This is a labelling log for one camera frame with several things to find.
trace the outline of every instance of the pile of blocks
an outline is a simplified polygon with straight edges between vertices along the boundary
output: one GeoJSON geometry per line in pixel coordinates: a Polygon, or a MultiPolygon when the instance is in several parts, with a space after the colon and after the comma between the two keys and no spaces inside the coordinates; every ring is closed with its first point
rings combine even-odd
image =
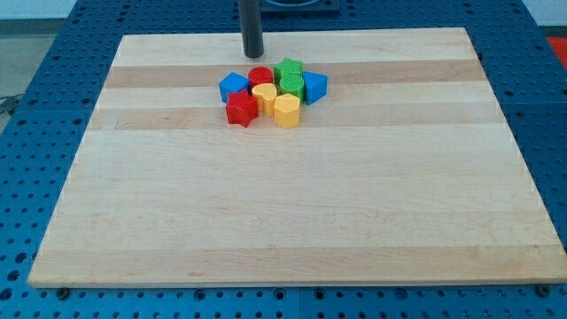
{"type": "Polygon", "coordinates": [[[219,88],[230,124],[247,128],[264,112],[280,127],[293,128],[299,125],[301,104],[312,105],[327,94],[327,76],[303,71],[301,61],[284,58],[273,73],[264,66],[253,68],[248,77],[232,72],[219,88]]]}

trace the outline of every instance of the wood grain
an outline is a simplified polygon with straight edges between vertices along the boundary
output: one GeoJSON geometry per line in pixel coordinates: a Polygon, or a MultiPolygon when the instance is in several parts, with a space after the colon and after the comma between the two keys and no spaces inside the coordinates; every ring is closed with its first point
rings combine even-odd
{"type": "Polygon", "coordinates": [[[567,256],[463,29],[266,42],[266,56],[248,60],[240,35],[123,38],[29,283],[567,280],[567,256]],[[297,128],[268,116],[228,125],[220,78],[283,56],[328,74],[328,96],[302,107],[297,128]]]}

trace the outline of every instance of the red star-shaped block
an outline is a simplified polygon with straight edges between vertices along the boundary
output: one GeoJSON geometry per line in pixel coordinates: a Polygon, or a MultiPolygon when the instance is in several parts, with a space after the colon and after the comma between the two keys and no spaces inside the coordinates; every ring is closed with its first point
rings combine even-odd
{"type": "Polygon", "coordinates": [[[229,93],[226,110],[230,124],[240,124],[245,128],[248,127],[251,120],[258,117],[256,99],[248,94],[247,89],[238,93],[229,93]]]}

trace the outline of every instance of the green block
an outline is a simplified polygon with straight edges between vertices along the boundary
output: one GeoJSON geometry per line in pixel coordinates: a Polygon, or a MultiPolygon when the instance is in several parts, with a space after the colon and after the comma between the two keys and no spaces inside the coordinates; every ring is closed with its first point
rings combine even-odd
{"type": "Polygon", "coordinates": [[[303,62],[285,57],[282,62],[274,66],[274,80],[276,81],[276,84],[279,84],[284,76],[291,74],[301,76],[302,71],[303,62]]]}
{"type": "Polygon", "coordinates": [[[288,74],[280,81],[280,90],[282,94],[290,93],[299,97],[299,101],[303,102],[305,96],[305,81],[301,75],[288,74]]]}

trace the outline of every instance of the toy block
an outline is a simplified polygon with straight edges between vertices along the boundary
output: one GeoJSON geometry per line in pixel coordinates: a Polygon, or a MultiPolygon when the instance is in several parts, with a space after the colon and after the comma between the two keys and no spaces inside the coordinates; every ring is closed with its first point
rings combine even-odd
{"type": "Polygon", "coordinates": [[[299,125],[299,98],[292,94],[276,97],[274,103],[274,121],[282,128],[293,128],[299,125]]]}
{"type": "Polygon", "coordinates": [[[327,75],[304,71],[305,103],[313,104],[327,94],[327,75]]]}
{"type": "Polygon", "coordinates": [[[230,124],[240,124],[247,128],[250,121],[258,117],[256,99],[248,95],[248,89],[238,93],[229,93],[229,102],[225,108],[230,124]]]}
{"type": "Polygon", "coordinates": [[[291,58],[283,58],[282,62],[274,66],[275,84],[279,84],[280,80],[286,75],[296,74],[301,76],[303,70],[303,62],[291,58]]]}
{"type": "Polygon", "coordinates": [[[282,94],[290,93],[299,98],[299,101],[303,101],[305,92],[305,82],[301,75],[287,74],[280,81],[280,90],[282,94]]]}
{"type": "Polygon", "coordinates": [[[243,89],[248,89],[250,86],[250,81],[244,76],[231,72],[219,83],[219,89],[221,89],[221,100],[224,103],[228,101],[229,93],[236,93],[243,89]]]}
{"type": "Polygon", "coordinates": [[[274,116],[274,102],[277,97],[277,88],[273,83],[262,83],[252,88],[252,95],[256,98],[258,112],[274,116]]]}
{"type": "Polygon", "coordinates": [[[272,75],[272,70],[267,67],[256,66],[248,73],[248,80],[250,80],[250,88],[253,89],[256,85],[262,83],[272,83],[274,75],[272,75]]]}

